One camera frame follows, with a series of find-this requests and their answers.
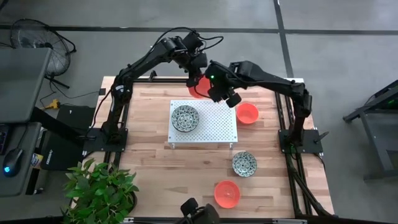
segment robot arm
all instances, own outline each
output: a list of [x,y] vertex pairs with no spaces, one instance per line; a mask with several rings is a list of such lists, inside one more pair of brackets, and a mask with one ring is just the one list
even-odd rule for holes
[[174,61],[189,74],[187,86],[196,85],[202,75],[200,68],[207,67],[206,54],[199,50],[202,45],[196,32],[189,33],[184,39],[166,37],[136,63],[127,65],[119,72],[110,89],[112,105],[108,118],[101,127],[106,144],[117,144],[121,139],[118,122],[124,106],[130,102],[133,81],[160,63]]
[[229,107],[234,107],[241,97],[234,89],[261,86],[291,97],[295,122],[289,127],[287,140],[294,146],[301,146],[303,141],[304,120],[311,113],[312,96],[305,89],[304,83],[295,83],[264,72],[260,66],[249,61],[230,63],[229,67],[210,61],[205,72],[212,87],[208,94],[214,102],[226,100]]
[[[121,139],[118,122],[124,106],[130,102],[133,81],[160,63],[174,61],[188,73],[187,86],[197,85],[199,79],[203,78],[200,69],[207,67],[206,54],[200,50],[202,45],[200,35],[195,31],[191,31],[184,39],[178,36],[166,37],[158,41],[136,63],[120,71],[110,89],[112,105],[108,118],[101,127],[106,144],[117,144]],[[305,89],[304,83],[295,83],[271,75],[248,61],[231,63],[229,67],[210,61],[205,76],[211,83],[208,90],[210,98],[214,102],[226,100],[229,107],[234,107],[241,101],[240,96],[234,92],[236,88],[261,86],[291,97],[295,122],[289,127],[287,140],[294,146],[302,145],[303,124],[311,113],[312,103],[312,97]]]

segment white pegboard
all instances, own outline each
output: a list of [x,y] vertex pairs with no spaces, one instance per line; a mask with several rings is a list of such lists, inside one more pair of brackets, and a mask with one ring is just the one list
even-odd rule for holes
[[[177,131],[171,123],[174,109],[182,105],[195,108],[199,114],[198,126],[188,133]],[[214,103],[210,100],[171,100],[169,144],[204,142],[238,142],[235,108],[229,108],[224,101]]]

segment gray floor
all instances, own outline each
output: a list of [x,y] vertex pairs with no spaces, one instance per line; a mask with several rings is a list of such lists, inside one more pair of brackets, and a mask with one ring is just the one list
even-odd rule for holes
[[[280,0],[286,29],[397,30],[398,2],[394,0]],[[51,25],[120,27],[277,28],[270,0],[12,0],[0,12],[0,22],[20,17]],[[0,32],[0,39],[7,35]],[[60,80],[76,96],[97,90],[105,75],[115,75],[139,59],[160,35],[156,32],[62,32],[76,43],[69,71]],[[208,58],[228,63],[252,60],[268,72],[286,77],[278,34],[223,34],[225,40],[209,50]],[[305,79],[313,95],[313,117],[321,131],[326,174],[335,213],[341,217],[398,222],[398,182],[363,182],[379,169],[360,121],[341,119],[367,98],[397,79],[397,35],[287,35],[294,77]],[[175,65],[156,68],[159,75],[184,75]],[[50,93],[44,83],[41,96]],[[96,98],[62,103],[94,106]],[[26,199],[34,209],[1,215],[0,219],[58,215],[63,203],[61,174],[49,174],[48,192]],[[0,201],[0,208],[7,204]]]

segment plastic bowl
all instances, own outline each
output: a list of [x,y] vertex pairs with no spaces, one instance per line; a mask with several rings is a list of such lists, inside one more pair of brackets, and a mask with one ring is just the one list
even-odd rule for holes
[[194,87],[188,88],[189,94],[191,94],[195,98],[203,98],[203,96],[201,95],[208,96],[209,94],[207,93],[207,91],[210,89],[210,80],[206,77],[201,78],[196,88],[196,91]]
[[214,198],[219,206],[233,208],[239,203],[241,193],[239,187],[230,180],[224,180],[214,189]]
[[236,109],[238,120],[244,124],[252,124],[259,118],[259,110],[250,103],[243,103]]

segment wooden tabletop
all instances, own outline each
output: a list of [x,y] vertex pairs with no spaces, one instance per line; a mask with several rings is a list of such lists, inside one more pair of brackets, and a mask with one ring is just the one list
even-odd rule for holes
[[[114,77],[104,77],[102,88],[108,91],[113,80]],[[137,172],[134,183],[140,192],[131,217],[181,217],[180,206],[190,197],[195,197],[200,206],[212,204],[224,218],[294,216],[285,157],[277,137],[280,127],[275,94],[259,87],[237,92],[243,102],[257,106],[259,119],[250,125],[238,123],[239,142],[232,151],[228,144],[217,143],[171,149],[167,144],[170,100],[192,100],[187,87],[183,83],[134,84],[127,121],[129,136],[120,161],[120,169]],[[108,97],[98,112],[95,127],[106,121],[110,105]],[[312,117],[306,120],[305,128],[313,128]],[[252,177],[238,177],[232,170],[232,157],[241,151],[250,152],[257,159],[258,168]],[[90,157],[102,162],[104,152]],[[309,189],[333,213],[322,163],[311,154],[302,157]],[[241,199],[235,208],[221,208],[214,200],[214,187],[222,180],[232,180],[240,188]],[[304,211],[301,190],[298,197]]]

